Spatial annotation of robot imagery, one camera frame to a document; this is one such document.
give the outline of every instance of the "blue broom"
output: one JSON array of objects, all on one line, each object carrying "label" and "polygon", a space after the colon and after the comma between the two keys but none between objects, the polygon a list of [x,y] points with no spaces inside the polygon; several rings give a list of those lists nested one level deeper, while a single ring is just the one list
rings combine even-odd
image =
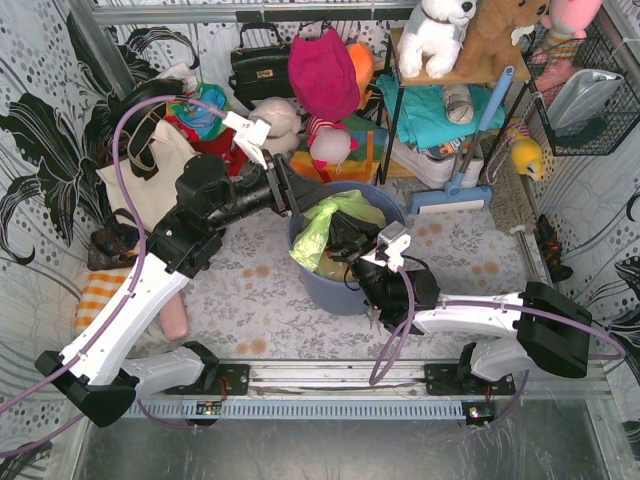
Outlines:
[{"label": "blue broom", "polygon": [[472,188],[462,188],[461,185],[464,174],[471,163],[473,153],[482,139],[482,134],[489,128],[493,116],[511,85],[514,71],[515,68],[508,66],[502,72],[498,84],[491,94],[487,108],[482,114],[473,143],[464,157],[460,171],[445,185],[444,191],[421,192],[411,195],[409,202],[410,213],[423,214],[472,210],[483,208],[491,203],[491,189],[486,185]]}]

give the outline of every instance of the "turquoise towel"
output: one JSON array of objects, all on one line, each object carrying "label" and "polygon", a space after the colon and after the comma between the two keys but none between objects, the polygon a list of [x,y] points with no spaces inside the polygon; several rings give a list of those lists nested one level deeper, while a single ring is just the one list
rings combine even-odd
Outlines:
[{"label": "turquoise towel", "polygon": [[[389,114],[393,115],[398,98],[397,80],[390,75],[380,75],[377,85],[384,95],[384,103],[389,109]],[[475,115],[471,123],[456,125],[447,120],[440,86],[406,87],[398,119],[398,139],[402,143],[417,145],[422,150],[474,134],[478,129],[482,112],[489,103],[491,91],[475,85],[469,85],[469,91]],[[504,107],[499,108],[493,116],[490,128],[500,128],[504,117]]]}]

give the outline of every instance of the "gray pouch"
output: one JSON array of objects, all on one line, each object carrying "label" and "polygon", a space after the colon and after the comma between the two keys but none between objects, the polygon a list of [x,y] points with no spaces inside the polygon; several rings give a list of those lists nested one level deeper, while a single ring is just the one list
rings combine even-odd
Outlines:
[{"label": "gray pouch", "polygon": [[624,78],[606,70],[584,69],[564,84],[547,111],[553,129],[559,129],[596,116]]}]

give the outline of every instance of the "wire basket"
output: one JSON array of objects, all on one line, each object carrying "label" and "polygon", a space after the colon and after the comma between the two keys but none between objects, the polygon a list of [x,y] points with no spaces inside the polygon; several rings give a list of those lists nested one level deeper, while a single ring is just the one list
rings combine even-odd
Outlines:
[{"label": "wire basket", "polygon": [[[592,24],[587,28],[587,38],[584,40],[570,40],[544,51],[542,47],[546,33],[547,30],[538,25],[535,35],[523,41],[522,52],[531,72],[530,88],[533,92],[541,93],[536,106],[554,156],[609,155],[640,120],[638,95],[629,83],[626,72],[612,55],[613,49],[608,39],[596,25]],[[541,62],[540,59],[544,57],[546,61]],[[624,77],[624,81],[596,116],[554,130],[549,122],[547,108],[568,78],[553,86],[554,82],[549,81],[549,72],[567,67],[569,63],[577,68],[595,68],[617,73]]]}]

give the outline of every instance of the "floral tablecloth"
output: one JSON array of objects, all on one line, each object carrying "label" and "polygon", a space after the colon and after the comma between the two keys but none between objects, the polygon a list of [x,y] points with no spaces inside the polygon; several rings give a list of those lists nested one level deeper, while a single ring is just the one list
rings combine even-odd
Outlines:
[{"label": "floral tablecloth", "polygon": [[[404,202],[411,183],[396,181],[385,188]],[[496,231],[489,211],[410,216],[409,224],[408,253],[429,264],[444,293],[496,294],[526,285],[517,243]],[[288,254],[286,225],[287,219],[265,211],[228,228],[211,268],[183,290],[189,339],[222,359],[375,358],[389,333],[373,313],[339,317],[310,301]],[[532,236],[528,241],[537,252]],[[469,341],[459,333],[412,336],[402,358],[458,357]],[[173,346],[154,325],[133,353],[162,353]]]}]

